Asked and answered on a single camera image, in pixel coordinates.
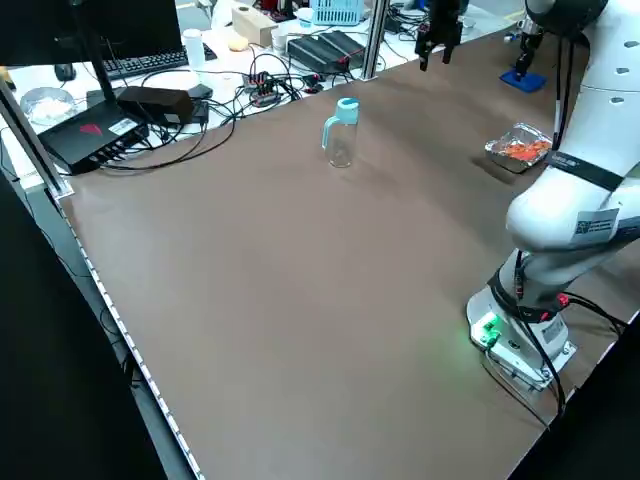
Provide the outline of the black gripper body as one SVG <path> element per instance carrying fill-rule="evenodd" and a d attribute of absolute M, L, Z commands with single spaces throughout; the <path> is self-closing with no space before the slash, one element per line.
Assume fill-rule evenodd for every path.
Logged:
<path fill-rule="evenodd" d="M 543 40 L 542 33 L 522 33 L 520 38 L 521 55 L 520 60 L 532 60 Z"/>
<path fill-rule="evenodd" d="M 463 2 L 460 0 L 431 0 L 427 2 L 427 8 L 427 42 L 459 43 L 462 35 L 462 23 L 459 17 L 463 11 Z"/>

